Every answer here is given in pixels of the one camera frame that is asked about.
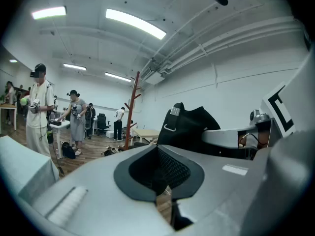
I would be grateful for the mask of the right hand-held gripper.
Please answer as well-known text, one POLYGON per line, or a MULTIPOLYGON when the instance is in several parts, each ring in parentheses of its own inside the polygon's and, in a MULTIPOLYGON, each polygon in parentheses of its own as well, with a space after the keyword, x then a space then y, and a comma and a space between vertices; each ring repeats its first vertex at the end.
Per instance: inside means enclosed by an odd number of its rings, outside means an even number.
POLYGON ((268 119, 240 133, 240 159, 253 160, 259 149, 272 147, 293 133, 315 130, 315 48, 286 84, 280 83, 263 97, 260 110, 268 119))

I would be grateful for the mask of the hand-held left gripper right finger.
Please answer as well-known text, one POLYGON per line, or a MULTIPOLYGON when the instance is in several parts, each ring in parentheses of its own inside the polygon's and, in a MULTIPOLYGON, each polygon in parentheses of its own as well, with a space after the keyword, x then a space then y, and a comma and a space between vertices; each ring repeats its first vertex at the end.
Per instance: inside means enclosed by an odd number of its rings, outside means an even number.
POLYGON ((304 235, 310 229, 315 130, 282 138, 252 161, 166 150, 198 164, 204 180, 193 196, 177 201, 190 225, 175 230, 160 221, 157 236, 304 235))

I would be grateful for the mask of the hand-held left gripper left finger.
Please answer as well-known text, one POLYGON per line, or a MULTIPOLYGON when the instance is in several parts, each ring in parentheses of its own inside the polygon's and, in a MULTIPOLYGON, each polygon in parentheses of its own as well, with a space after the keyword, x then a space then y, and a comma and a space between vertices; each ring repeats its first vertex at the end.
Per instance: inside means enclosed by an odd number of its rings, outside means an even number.
POLYGON ((169 236, 172 227, 151 202, 135 201, 114 181, 116 166, 135 148, 93 160, 52 185, 29 205, 16 201, 44 236, 169 236))

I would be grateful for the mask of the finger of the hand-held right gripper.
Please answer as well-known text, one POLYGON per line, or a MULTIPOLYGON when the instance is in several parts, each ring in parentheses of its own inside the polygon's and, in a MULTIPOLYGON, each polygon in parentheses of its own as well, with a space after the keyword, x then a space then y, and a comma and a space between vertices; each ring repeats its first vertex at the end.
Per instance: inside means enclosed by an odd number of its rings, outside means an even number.
POLYGON ((238 129, 207 130, 202 141, 222 148, 257 148, 258 128, 249 126, 238 129))

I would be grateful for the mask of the black bag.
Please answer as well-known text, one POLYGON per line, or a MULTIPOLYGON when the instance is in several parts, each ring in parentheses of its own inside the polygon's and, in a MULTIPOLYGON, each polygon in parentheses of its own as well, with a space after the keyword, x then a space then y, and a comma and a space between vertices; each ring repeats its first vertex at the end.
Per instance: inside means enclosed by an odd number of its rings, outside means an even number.
POLYGON ((62 143, 62 152, 63 152, 63 156, 66 158, 69 158, 69 159, 76 158, 75 151, 73 150, 73 148, 68 142, 62 143))
POLYGON ((220 130, 220 126, 203 107, 187 111, 183 103, 176 103, 165 117, 157 144, 219 156, 219 147, 202 141, 207 130, 220 130))

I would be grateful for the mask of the wooden coat stand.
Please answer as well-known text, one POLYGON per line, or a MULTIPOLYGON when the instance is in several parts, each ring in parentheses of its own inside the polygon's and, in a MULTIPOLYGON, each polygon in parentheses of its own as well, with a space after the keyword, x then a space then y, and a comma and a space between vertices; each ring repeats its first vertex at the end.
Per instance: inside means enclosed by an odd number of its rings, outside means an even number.
POLYGON ((134 101, 136 98, 141 96, 140 93, 136 95, 137 90, 141 89, 141 87, 138 86, 139 76, 140 76, 140 72, 138 71, 136 74, 136 77, 132 78, 134 80, 134 85, 133 85, 133 90, 132 90, 132 94, 131 94, 131 98, 130 98, 130 104, 125 103, 125 106, 128 109, 128 118, 127 118, 127 126, 126 126, 127 129, 126 129, 126 138, 125 138, 124 150, 128 150, 129 141, 132 139, 132 137, 130 136, 130 129, 131 129, 131 118, 132 118, 134 101))

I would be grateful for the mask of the black office chair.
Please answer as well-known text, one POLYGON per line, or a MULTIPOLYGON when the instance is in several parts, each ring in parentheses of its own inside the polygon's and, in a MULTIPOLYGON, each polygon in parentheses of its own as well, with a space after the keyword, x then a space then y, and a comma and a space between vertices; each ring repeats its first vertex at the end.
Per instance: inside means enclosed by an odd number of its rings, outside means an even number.
POLYGON ((108 131, 110 125, 109 125, 110 121, 107 120, 107 117, 105 116, 105 114, 100 113, 97 116, 97 131, 96 134, 98 136, 100 136, 101 134, 106 134, 106 132, 108 131))

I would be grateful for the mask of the low wooden table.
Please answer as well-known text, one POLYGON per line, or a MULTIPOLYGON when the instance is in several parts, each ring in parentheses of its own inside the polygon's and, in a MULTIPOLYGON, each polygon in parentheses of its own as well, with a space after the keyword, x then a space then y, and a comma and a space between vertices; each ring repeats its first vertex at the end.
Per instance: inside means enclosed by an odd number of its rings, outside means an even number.
POLYGON ((135 137, 138 137, 139 138, 138 141, 141 143, 143 142, 143 140, 149 141, 150 138, 152 140, 157 139, 160 133, 159 131, 154 130, 154 129, 139 129, 139 128, 134 128, 132 132, 133 132, 133 135, 130 140, 131 145, 134 145, 135 137))

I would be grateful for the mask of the light blue table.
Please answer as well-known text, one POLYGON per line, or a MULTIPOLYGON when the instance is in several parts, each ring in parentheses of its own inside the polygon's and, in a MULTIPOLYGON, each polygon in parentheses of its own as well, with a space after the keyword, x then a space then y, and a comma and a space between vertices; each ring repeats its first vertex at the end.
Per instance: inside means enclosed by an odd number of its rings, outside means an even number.
POLYGON ((59 170, 50 157, 9 136, 0 137, 0 175, 9 192, 29 205, 59 180, 59 170))

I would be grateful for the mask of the white desk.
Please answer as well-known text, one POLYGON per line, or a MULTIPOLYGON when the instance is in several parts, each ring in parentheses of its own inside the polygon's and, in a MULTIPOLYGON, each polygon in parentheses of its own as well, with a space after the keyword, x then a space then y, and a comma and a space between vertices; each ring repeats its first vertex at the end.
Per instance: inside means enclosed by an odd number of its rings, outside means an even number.
POLYGON ((61 131, 63 129, 66 129, 69 126, 70 126, 70 121, 68 120, 58 122, 58 125, 51 124, 52 129, 55 130, 56 132, 56 141, 57 141, 57 148, 59 151, 59 159, 63 158, 63 151, 62 151, 62 145, 61 145, 61 131))

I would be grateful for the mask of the white ceiling air conditioner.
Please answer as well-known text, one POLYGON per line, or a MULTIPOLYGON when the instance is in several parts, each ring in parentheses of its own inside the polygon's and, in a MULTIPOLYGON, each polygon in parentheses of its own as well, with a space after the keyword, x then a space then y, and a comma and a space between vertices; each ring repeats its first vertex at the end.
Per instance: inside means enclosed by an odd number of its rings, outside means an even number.
POLYGON ((140 74, 140 79, 141 82, 143 83, 156 85, 162 82, 165 78, 160 73, 156 72, 154 69, 148 67, 140 74))

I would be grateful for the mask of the white ceiling pipe bundle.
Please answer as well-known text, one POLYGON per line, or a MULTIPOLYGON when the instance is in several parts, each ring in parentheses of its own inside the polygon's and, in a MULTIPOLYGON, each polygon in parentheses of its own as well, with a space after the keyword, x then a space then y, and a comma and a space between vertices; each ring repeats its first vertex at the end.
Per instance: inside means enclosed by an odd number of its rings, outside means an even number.
POLYGON ((302 26, 291 16, 278 17, 251 23, 220 34, 192 49, 173 62, 168 61, 157 70, 159 74, 174 71, 210 54, 277 34, 301 31, 302 26))

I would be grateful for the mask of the wooden top table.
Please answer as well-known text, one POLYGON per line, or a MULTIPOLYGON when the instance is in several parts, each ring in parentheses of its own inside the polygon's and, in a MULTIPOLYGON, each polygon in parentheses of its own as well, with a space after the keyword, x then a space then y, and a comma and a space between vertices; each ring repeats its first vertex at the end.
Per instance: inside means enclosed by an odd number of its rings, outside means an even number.
POLYGON ((2 110, 13 110, 13 124, 14 124, 14 131, 17 129, 17 106, 12 105, 12 104, 0 104, 0 134, 2 133, 1 131, 1 111, 2 110))

